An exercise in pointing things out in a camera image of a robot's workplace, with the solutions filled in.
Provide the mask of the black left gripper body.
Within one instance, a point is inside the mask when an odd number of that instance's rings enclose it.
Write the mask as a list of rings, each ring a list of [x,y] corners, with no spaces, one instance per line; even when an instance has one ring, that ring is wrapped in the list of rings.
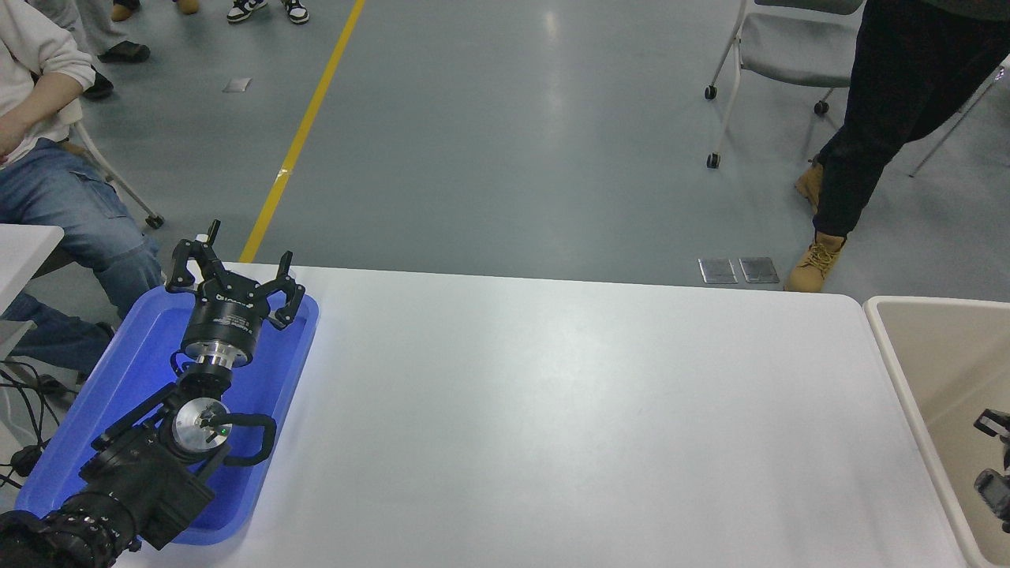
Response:
[[[267,299],[250,298],[245,288],[223,289],[215,282],[202,282],[181,348],[195,353],[198,345],[223,342],[241,353],[255,353],[269,312]]]

